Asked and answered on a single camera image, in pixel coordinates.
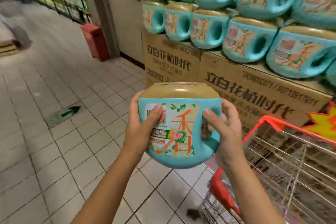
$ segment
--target red box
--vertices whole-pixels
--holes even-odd
[[[92,57],[100,62],[110,58],[107,50],[105,38],[102,29],[91,23],[81,25],[87,45],[89,46]]]

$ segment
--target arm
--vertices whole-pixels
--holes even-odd
[[[138,99],[141,92],[132,99],[129,122],[123,149],[99,182],[72,224],[111,224],[124,195],[126,185],[144,154],[150,133],[162,113],[157,105],[141,124],[138,112]]]
[[[228,120],[225,115],[221,120],[208,109],[203,112],[203,116],[221,135],[215,156],[230,180],[242,220],[245,224],[284,224],[283,217],[274,207],[245,158],[241,144],[242,126],[236,108],[224,99],[222,104],[228,108]]]

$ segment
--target shopping cart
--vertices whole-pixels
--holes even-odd
[[[336,223],[336,142],[271,116],[243,140],[245,156],[286,223]],[[205,223],[243,223],[220,168],[199,207]]]

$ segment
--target red shopping cart handle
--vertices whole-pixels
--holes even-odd
[[[220,167],[210,180],[210,192],[220,201],[220,203],[228,210],[233,210],[240,217],[239,209],[235,206],[232,197],[228,190],[224,187],[221,181],[221,175],[224,173]]]

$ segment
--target heart logo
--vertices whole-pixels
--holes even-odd
[[[172,134],[175,140],[178,140],[183,137],[183,134],[181,132],[173,131]]]

